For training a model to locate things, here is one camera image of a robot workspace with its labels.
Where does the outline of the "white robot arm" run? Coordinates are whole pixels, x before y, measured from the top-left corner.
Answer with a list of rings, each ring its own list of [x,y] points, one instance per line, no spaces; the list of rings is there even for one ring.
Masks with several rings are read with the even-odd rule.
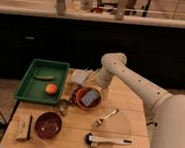
[[[102,67],[95,78],[100,87],[108,87],[117,76],[155,115],[157,126],[151,135],[150,148],[185,148],[185,95],[173,95],[128,69],[124,53],[106,53],[100,62]]]

